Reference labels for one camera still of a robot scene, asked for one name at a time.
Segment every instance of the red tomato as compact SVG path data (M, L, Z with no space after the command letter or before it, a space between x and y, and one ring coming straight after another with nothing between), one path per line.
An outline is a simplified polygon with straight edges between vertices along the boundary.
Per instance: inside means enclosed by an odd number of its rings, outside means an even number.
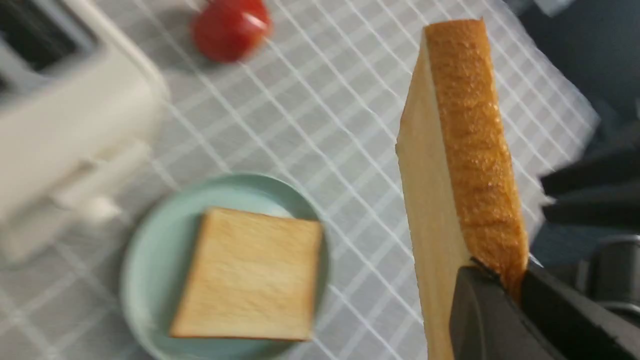
M270 33L262 0L212 0L195 19L191 35L204 56L229 63L249 55Z

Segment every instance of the toast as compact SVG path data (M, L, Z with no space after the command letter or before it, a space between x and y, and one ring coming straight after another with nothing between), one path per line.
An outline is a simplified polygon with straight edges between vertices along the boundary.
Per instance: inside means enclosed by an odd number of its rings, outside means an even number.
M309 340L322 236L316 221L210 209L170 336Z
M429 357L453 359L456 275L470 258L519 297L529 243L482 20L424 28L396 152Z

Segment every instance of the bread crust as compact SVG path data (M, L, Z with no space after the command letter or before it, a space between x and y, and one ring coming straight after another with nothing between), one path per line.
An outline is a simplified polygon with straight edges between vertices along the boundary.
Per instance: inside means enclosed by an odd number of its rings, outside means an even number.
M518 299L529 243L482 20L425 29L456 212L465 243Z

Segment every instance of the plate rim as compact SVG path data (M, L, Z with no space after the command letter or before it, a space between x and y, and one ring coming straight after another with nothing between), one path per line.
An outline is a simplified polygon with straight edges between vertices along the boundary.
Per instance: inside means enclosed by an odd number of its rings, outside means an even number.
M274 177L268 174L261 174L258 172L237 172L237 173L223 174L220 176L208 177L201 181L191 183L180 190L174 191L173 193L166 195L165 198L160 199L160 201L157 204L153 205L150 211L142 217L142 219L139 221L138 225L136 226L135 230L133 231L133 233L129 238L129 242L126 245L125 254L123 256L122 264L120 265L120 276L119 276L120 285L118 287L118 289L120 290L120 296L118 298L120 301L120 309L122 310L122 317L124 318L125 323L129 327L129 330L131 330L131 334L133 335L134 339L139 345L141 345L147 352L149 352L149 354L152 357L158 360L176 360L176 359L171 357L171 355L161 352L160 350L156 349L156 346L153 346L153 344L150 344L148 343L148 341L142 339L140 330L136 325L137 323L131 320L132 314L131 314L130 305L128 305L130 304L130 302L127 300L131 297L130 287L132 285L131 285L131 276L129 274L132 271L131 268L133 264L133 259L135 257L134 255L135 253L138 252L136 249L140 246L139 245L140 244L139 238L141 236L140 234L146 232L147 228L150 226L149 224L151 223L152 219L155 218L157 214L160 213L160 211L162 211L162 209L167 208L171 203L177 201L177 199L179 199L181 195L195 191L195 189L197 188L205 187L206 184L208 183L221 182L224 180L231 179L233 177L262 177L264 179L276 181L280 184L285 185L294 193L297 193L298 195L300 195L300 197L305 201L307 206L312 210L316 219L322 222L315 206L307 199L306 196L304 196L304 194L298 191L293 185L289 184L284 180L278 179L277 177Z

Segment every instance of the tablecloth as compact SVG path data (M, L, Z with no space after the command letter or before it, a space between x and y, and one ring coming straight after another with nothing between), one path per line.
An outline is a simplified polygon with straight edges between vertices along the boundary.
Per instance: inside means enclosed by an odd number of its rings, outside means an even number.
M499 0L266 0L273 35L237 65L194 50L188 22L201 2L98 4L163 72L167 119L152 161L118 196L121 219L0 272L2 359L148 359L118 304L132 228L166 195L225 172L287 181L326 226L332 273L316 336L284 358L425 359L394 153L422 27L484 18L531 233L545 200L536 176L574 158L596 121Z

